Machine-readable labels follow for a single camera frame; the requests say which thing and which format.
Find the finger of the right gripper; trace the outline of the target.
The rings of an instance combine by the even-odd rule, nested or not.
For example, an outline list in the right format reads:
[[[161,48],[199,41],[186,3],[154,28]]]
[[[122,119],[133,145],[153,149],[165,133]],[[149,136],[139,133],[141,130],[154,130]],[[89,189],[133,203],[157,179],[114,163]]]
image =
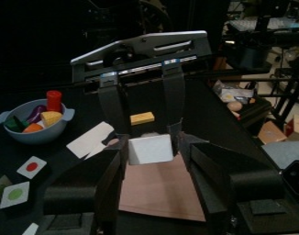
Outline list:
[[[162,63],[163,87],[167,107],[167,131],[173,140],[173,154],[178,153],[178,134],[182,131],[183,110],[186,103],[186,81],[179,59]]]
[[[130,133],[130,119],[126,94],[119,84],[118,72],[99,77],[98,96],[107,121],[118,134]]]

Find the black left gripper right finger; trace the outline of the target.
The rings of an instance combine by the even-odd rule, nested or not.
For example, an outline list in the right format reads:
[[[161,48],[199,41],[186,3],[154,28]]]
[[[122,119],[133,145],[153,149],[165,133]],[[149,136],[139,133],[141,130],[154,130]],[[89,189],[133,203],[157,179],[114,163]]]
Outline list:
[[[299,197],[270,162],[186,133],[178,135],[178,148],[210,235],[299,233]]]

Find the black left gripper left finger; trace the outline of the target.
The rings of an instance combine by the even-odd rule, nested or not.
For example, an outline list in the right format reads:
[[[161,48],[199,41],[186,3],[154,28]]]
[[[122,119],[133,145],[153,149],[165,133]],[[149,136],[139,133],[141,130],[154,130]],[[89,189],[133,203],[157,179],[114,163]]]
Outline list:
[[[70,168],[45,193],[38,235],[115,235],[129,135]]]

